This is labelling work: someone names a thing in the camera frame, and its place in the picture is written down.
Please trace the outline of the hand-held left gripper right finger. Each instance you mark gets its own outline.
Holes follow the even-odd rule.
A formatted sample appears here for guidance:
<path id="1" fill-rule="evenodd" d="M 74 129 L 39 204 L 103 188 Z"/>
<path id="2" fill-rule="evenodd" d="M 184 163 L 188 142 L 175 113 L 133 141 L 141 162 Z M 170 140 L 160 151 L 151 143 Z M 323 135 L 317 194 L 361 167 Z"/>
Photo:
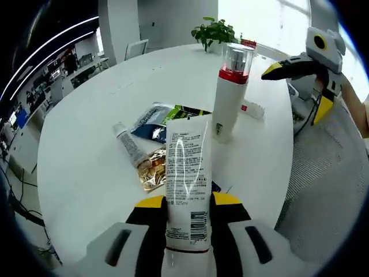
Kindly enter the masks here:
<path id="1" fill-rule="evenodd" d="M 289 242 L 252 220 L 236 197 L 212 193 L 210 224 L 217 276 L 291 276 Z"/>

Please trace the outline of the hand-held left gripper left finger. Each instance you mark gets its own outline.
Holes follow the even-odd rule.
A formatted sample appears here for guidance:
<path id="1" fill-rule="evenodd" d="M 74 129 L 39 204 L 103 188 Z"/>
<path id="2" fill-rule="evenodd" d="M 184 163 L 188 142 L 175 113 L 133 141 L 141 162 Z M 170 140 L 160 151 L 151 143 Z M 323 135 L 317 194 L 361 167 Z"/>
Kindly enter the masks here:
<path id="1" fill-rule="evenodd" d="M 165 196 L 137 203 L 86 248 L 86 276 L 161 276 L 168 209 Z"/>

